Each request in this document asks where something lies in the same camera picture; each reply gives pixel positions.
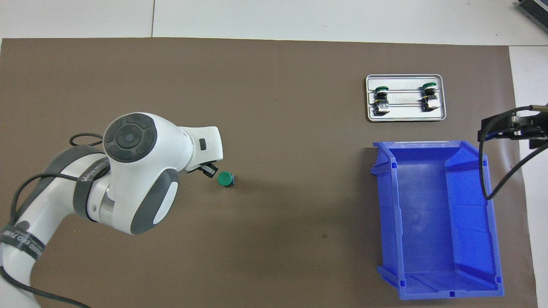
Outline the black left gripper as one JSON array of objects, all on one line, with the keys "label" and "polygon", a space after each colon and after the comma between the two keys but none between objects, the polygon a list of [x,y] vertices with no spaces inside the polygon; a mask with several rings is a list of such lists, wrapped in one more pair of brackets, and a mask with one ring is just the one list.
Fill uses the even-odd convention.
[{"label": "black left gripper", "polygon": [[195,166],[188,166],[186,168],[187,173],[192,173],[195,170],[199,170],[204,175],[206,175],[208,178],[213,178],[215,176],[215,174],[217,174],[217,172],[218,172],[218,167],[214,165],[214,162],[210,161],[210,162],[200,163],[200,164],[195,165]]}]

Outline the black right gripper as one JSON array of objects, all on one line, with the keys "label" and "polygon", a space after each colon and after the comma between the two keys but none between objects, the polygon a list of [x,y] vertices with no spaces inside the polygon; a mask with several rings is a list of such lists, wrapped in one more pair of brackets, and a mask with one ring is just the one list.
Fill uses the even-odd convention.
[{"label": "black right gripper", "polygon": [[518,136],[529,140],[531,150],[540,148],[548,142],[548,107],[547,105],[533,105],[531,111],[536,115],[517,115],[517,113],[501,113],[481,120],[478,131],[478,140],[511,138]]}]

